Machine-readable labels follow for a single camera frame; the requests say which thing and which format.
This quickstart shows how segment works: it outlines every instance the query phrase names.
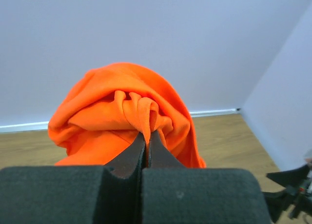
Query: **white wall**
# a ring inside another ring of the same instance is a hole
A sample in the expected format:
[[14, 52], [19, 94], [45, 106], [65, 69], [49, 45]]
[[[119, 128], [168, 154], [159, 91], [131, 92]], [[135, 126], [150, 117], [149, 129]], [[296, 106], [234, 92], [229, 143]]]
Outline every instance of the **white wall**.
[[48, 121], [91, 69], [168, 79], [190, 111], [239, 108], [311, 0], [0, 0], [0, 126]]
[[312, 5], [242, 111], [280, 169], [304, 164], [312, 149]]

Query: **orange towel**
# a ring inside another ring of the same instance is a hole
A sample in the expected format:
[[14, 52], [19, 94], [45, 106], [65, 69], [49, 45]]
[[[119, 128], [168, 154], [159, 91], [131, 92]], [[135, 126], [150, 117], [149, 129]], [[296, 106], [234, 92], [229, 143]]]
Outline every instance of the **orange towel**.
[[143, 133], [158, 130], [186, 167], [204, 168], [191, 116], [173, 87], [139, 65], [116, 63], [87, 72], [49, 122], [48, 133], [67, 157], [56, 165], [104, 165]]

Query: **floor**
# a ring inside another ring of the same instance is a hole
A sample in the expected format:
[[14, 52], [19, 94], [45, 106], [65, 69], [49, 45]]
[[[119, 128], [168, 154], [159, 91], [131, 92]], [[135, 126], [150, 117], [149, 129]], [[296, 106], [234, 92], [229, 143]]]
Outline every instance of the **floor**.
[[[200, 155], [209, 168], [245, 168], [258, 179], [263, 191], [281, 187], [265, 177], [278, 171], [239, 114], [195, 118]], [[0, 168], [24, 165], [52, 165], [65, 156], [46, 131], [0, 134]], [[302, 224], [284, 214], [278, 223]]]

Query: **black object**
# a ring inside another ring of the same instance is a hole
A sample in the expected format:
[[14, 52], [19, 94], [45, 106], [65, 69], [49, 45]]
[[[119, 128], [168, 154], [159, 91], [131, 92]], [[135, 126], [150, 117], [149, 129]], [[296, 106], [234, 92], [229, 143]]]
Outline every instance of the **black object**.
[[157, 131], [105, 166], [0, 171], [1, 224], [269, 224], [257, 180], [240, 169], [188, 169]]
[[279, 192], [264, 192], [271, 220], [276, 223], [282, 212], [290, 205], [294, 208], [289, 213], [290, 219], [298, 218], [301, 212], [312, 215], [312, 196], [308, 193], [311, 178], [308, 178], [310, 168], [304, 165], [300, 168], [267, 174], [272, 181], [285, 187]]

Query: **baseboard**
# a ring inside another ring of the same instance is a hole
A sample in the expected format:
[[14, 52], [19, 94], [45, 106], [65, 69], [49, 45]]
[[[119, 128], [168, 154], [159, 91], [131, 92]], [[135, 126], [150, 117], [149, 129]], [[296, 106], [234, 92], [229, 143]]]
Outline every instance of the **baseboard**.
[[[234, 113], [239, 113], [239, 110], [229, 109], [229, 110], [217, 110], [217, 111], [194, 111], [194, 112], [190, 112], [192, 118], [215, 116], [215, 115], [225, 115], [225, 114], [234, 114]], [[48, 123], [49, 122], [38, 122], [38, 123], [26, 123], [26, 124], [0, 126], [0, 133], [46, 130], [46, 129], [48, 129]]]

